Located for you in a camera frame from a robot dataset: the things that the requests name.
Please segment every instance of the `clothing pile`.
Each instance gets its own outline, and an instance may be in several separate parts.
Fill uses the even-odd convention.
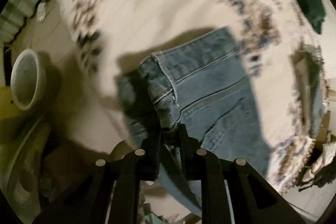
[[[179,122],[220,158],[245,158],[280,194],[292,186],[327,110],[314,31],[324,15],[304,9],[312,2],[58,2],[116,131],[139,146],[162,128],[158,182],[180,203],[201,214],[200,183],[179,172]]]
[[[336,179],[336,137],[329,130],[330,111],[323,117],[311,157],[296,181],[299,191],[317,185],[319,188]]]

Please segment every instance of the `floor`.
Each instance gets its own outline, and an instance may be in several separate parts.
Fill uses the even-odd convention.
[[[327,18],[320,36],[325,58],[327,78],[336,78],[336,11],[329,0],[323,0]],[[43,22],[36,17],[27,21],[25,28],[17,36],[12,47],[12,62],[26,48],[49,53],[52,62],[62,73],[62,88],[53,109],[55,133],[70,139],[78,147],[78,152],[87,162],[92,162],[101,154],[109,154],[122,138],[111,134],[112,126],[103,109],[97,103],[85,80],[78,70],[74,57],[75,44],[71,41],[67,27],[61,21],[56,0],[47,3],[47,15]],[[336,103],[331,103],[332,113],[336,113]],[[336,132],[336,115],[331,117],[331,130]],[[147,193],[146,200],[152,204],[157,215],[170,217],[179,214],[184,217],[189,211],[176,202],[165,191],[160,195]],[[317,220],[336,193],[336,182],[323,187],[314,186],[301,193],[291,189],[285,199],[311,220]]]

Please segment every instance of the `denim fabric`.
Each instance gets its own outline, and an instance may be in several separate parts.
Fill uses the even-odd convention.
[[[181,175],[174,142],[179,122],[202,148],[225,160],[242,157],[265,177],[271,148],[262,138],[249,78],[227,28],[153,53],[118,84],[138,146],[161,125],[170,154],[161,158],[158,182],[193,213],[201,215],[201,188]]]
[[[313,53],[306,52],[306,60],[308,62],[309,85],[311,95],[311,126],[309,135],[315,139],[319,132],[322,118],[325,114],[323,106],[323,95],[321,89],[321,65],[317,61],[318,53],[316,50]]]

